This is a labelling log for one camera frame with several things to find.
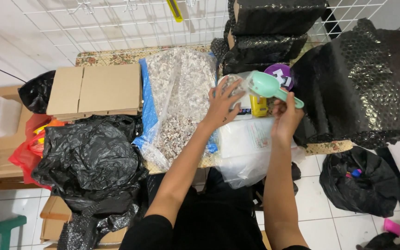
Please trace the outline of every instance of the pink object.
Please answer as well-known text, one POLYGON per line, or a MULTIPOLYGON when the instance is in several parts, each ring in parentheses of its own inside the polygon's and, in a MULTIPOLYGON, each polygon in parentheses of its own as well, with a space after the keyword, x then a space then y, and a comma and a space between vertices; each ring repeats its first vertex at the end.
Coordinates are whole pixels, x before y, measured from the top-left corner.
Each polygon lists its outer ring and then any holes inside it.
POLYGON ((385 218, 384 220, 384 230, 390 233, 396 234, 398 237, 400 237, 400 225, 393 222, 390 219, 385 218))

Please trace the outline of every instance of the blue item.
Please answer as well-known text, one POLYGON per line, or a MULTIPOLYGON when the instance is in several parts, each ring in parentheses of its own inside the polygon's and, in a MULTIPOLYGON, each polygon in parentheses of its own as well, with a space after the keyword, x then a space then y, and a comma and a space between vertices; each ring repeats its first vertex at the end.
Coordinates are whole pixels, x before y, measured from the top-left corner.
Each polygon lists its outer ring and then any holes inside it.
MULTIPOLYGON (((152 96, 151 82, 149 80, 149 74, 147 73, 146 58, 138 60, 138 63, 141 65, 141 75, 143 78, 143 134, 140 137, 135 138, 132 143, 141 149, 145 142, 152 143, 155 133, 152 133, 153 131, 151 131, 151 129, 158 122, 158 118, 155 111, 154 98, 152 96)), ((208 140, 208 144, 206 145, 206 148, 210 153, 217 151, 215 138, 216 132, 211 135, 208 140)))
POLYGON ((355 178, 358 178, 358 177, 360 176, 360 172, 356 169, 356 170, 354 170, 354 171, 351 173, 351 175, 352 175, 353 177, 355 177, 355 178))

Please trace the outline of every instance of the small stones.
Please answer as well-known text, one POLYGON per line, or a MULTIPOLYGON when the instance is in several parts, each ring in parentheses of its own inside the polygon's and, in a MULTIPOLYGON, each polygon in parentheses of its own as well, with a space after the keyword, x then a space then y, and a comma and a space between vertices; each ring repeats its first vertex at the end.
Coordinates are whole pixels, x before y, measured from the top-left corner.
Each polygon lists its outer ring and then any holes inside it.
POLYGON ((155 111, 162 120, 152 144, 171 164, 208 111, 216 60, 206 53, 176 48, 148 56, 146 63, 155 111))

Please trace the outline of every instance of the printed label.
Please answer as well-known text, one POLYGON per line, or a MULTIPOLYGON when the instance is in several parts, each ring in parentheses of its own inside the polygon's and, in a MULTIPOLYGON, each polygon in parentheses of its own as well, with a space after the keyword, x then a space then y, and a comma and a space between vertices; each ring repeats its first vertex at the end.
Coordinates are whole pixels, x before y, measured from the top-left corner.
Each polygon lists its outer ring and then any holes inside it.
POLYGON ((269 146, 268 137, 266 137, 265 132, 263 131, 261 122, 248 122, 247 129, 251 144, 255 150, 261 150, 269 146))

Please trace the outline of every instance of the purple container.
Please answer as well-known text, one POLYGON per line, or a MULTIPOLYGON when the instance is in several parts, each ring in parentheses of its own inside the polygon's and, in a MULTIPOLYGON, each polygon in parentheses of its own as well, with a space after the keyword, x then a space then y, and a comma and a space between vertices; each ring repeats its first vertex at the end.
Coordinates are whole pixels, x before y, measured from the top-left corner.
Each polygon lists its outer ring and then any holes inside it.
POLYGON ((292 82, 289 70, 290 67, 288 65, 276 63, 266 68, 264 73, 274 76, 281 83, 281 87, 284 87, 290 91, 294 85, 294 82, 292 82))

